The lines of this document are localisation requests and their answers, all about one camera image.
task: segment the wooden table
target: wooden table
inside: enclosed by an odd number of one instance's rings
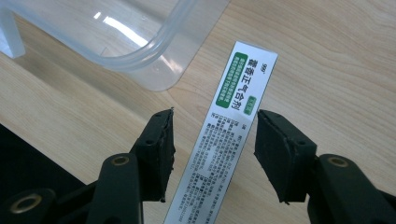
[[[260,108],[282,114],[318,144],[352,159],[396,194],[396,2],[233,0],[182,79],[146,91],[18,19],[27,53],[0,55],[0,122],[85,183],[127,152],[155,112],[175,108],[175,171],[162,223],[236,40],[279,54]],[[257,120],[216,223],[309,223],[306,203],[280,204],[253,155]]]

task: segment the transparent plastic box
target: transparent plastic box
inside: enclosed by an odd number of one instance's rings
[[[24,54],[13,13],[151,91],[184,70],[229,0],[0,0],[0,50]]]

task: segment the white label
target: white label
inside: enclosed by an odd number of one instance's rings
[[[165,224],[215,222],[276,58],[235,43]]]

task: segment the screw hole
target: screw hole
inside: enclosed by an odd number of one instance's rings
[[[124,164],[126,164],[128,162],[129,162],[129,158],[128,157],[124,157],[124,156],[116,157],[116,158],[114,158],[111,161],[111,163],[113,163],[113,165],[116,165],[116,166],[121,166],[121,165],[124,165]]]
[[[338,167],[347,167],[349,165],[346,160],[338,157],[330,157],[328,161]]]
[[[30,194],[23,197],[13,203],[10,207],[10,211],[13,214],[21,214],[27,212],[41,203],[42,197],[38,194]]]

